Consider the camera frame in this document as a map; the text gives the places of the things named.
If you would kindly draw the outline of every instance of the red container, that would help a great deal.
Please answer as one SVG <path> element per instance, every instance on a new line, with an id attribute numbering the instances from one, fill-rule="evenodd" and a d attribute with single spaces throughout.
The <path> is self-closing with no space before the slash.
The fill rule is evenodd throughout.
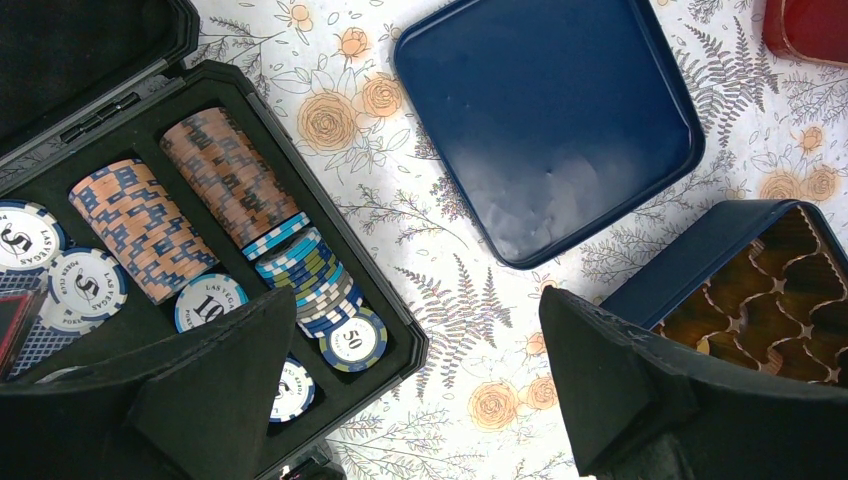
<path id="1" fill-rule="evenodd" d="M 763 38 L 778 57 L 848 67 L 848 0 L 767 0 Z"/>

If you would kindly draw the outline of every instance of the case latch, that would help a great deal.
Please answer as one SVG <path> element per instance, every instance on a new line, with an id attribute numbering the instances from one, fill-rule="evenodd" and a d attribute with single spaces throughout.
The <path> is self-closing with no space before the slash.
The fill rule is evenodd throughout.
<path id="1" fill-rule="evenodd" d="M 133 92 L 119 100 L 110 102 L 94 114 L 90 115 L 88 118 L 63 132 L 59 138 L 65 143 L 70 143 L 79 138 L 82 134 L 94 130 L 102 125 L 106 120 L 114 117 L 130 106 L 135 105 L 139 101 L 141 101 L 141 97 L 137 93 Z"/>

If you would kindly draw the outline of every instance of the tablecloth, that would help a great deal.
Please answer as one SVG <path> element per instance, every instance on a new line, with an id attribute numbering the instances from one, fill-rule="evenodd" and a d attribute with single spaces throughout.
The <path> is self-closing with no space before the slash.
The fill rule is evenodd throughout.
<path id="1" fill-rule="evenodd" d="M 431 339 L 419 373 L 330 435 L 349 478 L 577 477 L 539 329 L 545 286 L 600 302 L 724 199 L 814 202 L 845 243 L 848 70 L 775 58 L 764 0 L 650 0 L 706 130 L 704 160 L 532 271 L 482 243 L 392 70 L 398 35 L 443 0 L 195 1 L 192 61 L 253 81 Z M 534 74 L 504 88 L 532 88 Z"/>

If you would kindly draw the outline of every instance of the blue metal lid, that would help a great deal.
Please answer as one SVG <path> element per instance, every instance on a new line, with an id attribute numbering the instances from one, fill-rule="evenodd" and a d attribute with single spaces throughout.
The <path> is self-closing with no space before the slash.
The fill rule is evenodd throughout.
<path id="1" fill-rule="evenodd" d="M 532 268 L 700 162 L 704 134 L 648 2 L 458 0 L 395 68 L 495 254 Z"/>

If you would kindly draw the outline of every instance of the floral pattern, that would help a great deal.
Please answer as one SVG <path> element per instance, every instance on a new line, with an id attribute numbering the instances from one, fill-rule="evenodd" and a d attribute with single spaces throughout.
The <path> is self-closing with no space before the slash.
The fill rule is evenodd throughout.
<path id="1" fill-rule="evenodd" d="M 707 133 L 704 160 L 521 272 L 486 248 L 391 65 L 401 32 L 444 2 L 195 2 L 203 25 L 189 64 L 242 69 L 431 339 L 420 372 L 330 435 L 350 478 L 577 478 L 554 340 L 540 333 L 545 287 L 598 304 L 726 199 L 815 202 L 846 244 L 848 69 L 774 57 L 760 38 L 764 3 L 651 2 Z"/>

